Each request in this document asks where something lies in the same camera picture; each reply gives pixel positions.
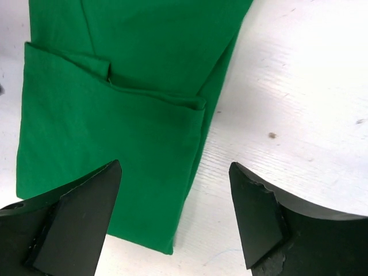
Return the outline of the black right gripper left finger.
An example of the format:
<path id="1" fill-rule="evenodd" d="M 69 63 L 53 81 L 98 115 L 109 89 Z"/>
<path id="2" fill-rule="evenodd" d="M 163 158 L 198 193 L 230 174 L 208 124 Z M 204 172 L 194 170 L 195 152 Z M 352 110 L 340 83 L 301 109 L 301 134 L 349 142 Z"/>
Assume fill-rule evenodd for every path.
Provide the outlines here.
<path id="1" fill-rule="evenodd" d="M 114 160 L 1 209 L 1 275 L 94 275 L 121 183 Z"/>

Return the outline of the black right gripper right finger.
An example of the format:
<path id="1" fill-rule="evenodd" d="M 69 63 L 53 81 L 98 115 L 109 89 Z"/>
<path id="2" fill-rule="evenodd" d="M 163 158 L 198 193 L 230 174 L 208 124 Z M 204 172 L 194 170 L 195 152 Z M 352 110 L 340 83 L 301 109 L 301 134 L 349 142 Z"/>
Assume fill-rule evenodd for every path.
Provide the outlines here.
<path id="1" fill-rule="evenodd" d="M 230 165 L 229 180 L 253 275 L 367 274 L 367 217 L 304 200 L 238 162 Z"/>

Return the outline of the green t shirt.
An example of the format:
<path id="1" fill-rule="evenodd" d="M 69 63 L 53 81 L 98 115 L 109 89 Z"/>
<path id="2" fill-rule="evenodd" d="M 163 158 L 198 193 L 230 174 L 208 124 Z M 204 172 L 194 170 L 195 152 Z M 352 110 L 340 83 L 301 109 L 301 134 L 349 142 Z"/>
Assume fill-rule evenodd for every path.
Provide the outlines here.
<path id="1" fill-rule="evenodd" d="M 108 234 L 173 253 L 250 1 L 30 1 L 16 194 L 118 160 Z"/>

